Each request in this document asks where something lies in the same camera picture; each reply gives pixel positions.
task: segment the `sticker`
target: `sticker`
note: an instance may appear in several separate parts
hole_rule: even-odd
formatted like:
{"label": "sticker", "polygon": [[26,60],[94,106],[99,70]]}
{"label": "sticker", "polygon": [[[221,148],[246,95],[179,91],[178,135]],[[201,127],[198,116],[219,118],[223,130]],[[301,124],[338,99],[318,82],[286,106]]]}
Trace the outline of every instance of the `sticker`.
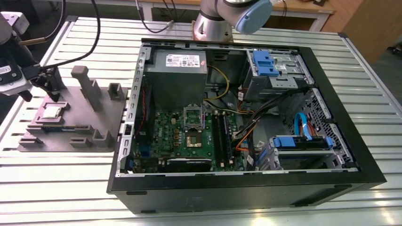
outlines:
{"label": "sticker", "polygon": [[6,74],[8,72],[11,72],[11,67],[8,65],[4,67],[0,67],[0,74]]}
{"label": "sticker", "polygon": [[247,156],[247,162],[250,163],[250,165],[253,165],[254,159],[251,158],[251,156]]}
{"label": "sticker", "polygon": [[257,148],[262,148],[265,146],[265,142],[258,141]]}
{"label": "sticker", "polygon": [[285,65],[275,65],[277,70],[286,70]]}
{"label": "sticker", "polygon": [[239,100],[243,101],[243,98],[245,98],[245,93],[239,92]]}
{"label": "sticker", "polygon": [[166,66],[167,67],[201,67],[201,56],[169,54],[166,56]]}

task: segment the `motherboard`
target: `motherboard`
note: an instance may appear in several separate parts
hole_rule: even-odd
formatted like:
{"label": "motherboard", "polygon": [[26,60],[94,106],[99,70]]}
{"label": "motherboard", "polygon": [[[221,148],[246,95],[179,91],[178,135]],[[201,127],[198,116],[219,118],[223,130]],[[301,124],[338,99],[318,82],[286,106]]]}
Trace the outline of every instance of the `motherboard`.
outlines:
{"label": "motherboard", "polygon": [[137,171],[242,171],[243,157],[233,154],[231,146],[237,129],[233,113],[209,113],[191,106],[177,112],[157,111],[153,142],[135,149]]}

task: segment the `ram slot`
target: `ram slot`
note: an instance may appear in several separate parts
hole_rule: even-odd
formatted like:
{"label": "ram slot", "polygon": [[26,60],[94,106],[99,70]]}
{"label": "ram slot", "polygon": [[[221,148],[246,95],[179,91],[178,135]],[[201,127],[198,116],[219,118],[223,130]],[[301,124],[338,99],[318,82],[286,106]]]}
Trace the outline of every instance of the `ram slot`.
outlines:
{"label": "ram slot", "polygon": [[221,131],[223,131],[222,133],[223,158],[225,158],[225,162],[231,164],[233,163],[231,135],[229,132],[226,115],[221,115],[219,119],[221,119],[221,126],[222,126]]}
{"label": "ram slot", "polygon": [[214,136],[214,152],[215,152],[215,163],[217,167],[223,167],[223,155],[222,155],[222,136],[221,136],[221,124],[219,115],[213,116],[213,136]]}

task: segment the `wooden cabinet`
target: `wooden cabinet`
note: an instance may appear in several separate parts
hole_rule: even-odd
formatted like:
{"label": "wooden cabinet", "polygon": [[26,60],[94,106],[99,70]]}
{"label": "wooden cabinet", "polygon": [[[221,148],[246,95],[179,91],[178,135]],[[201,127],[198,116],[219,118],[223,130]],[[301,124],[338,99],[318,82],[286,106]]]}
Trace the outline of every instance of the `wooden cabinet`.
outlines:
{"label": "wooden cabinet", "polygon": [[402,0],[329,0],[337,12],[322,31],[344,32],[369,63],[402,34]]}

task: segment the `slotted aluminum surface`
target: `slotted aluminum surface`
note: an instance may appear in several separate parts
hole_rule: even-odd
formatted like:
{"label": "slotted aluminum surface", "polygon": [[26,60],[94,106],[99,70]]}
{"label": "slotted aluminum surface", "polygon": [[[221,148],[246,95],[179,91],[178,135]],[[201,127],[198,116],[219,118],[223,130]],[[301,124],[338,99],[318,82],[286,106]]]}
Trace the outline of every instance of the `slotted aluminum surface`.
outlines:
{"label": "slotted aluminum surface", "polygon": [[[163,22],[149,22],[161,29]],[[66,22],[44,56],[43,64],[86,53],[94,43],[96,20]],[[100,86],[121,82],[131,87],[142,38],[191,39],[191,24],[151,34],[139,21],[102,20],[94,54],[60,67],[67,86],[74,65],[87,65]],[[388,183],[353,192],[310,208],[237,210],[134,215],[106,193],[113,153],[20,153],[18,142],[34,118],[44,92],[34,89],[30,103],[18,101],[0,131],[0,223],[46,222],[96,225],[394,225],[402,222],[402,118],[401,106],[370,68],[361,63],[348,40],[333,33],[262,29],[254,35],[234,32],[235,42],[312,47],[336,91],[345,103]]]}

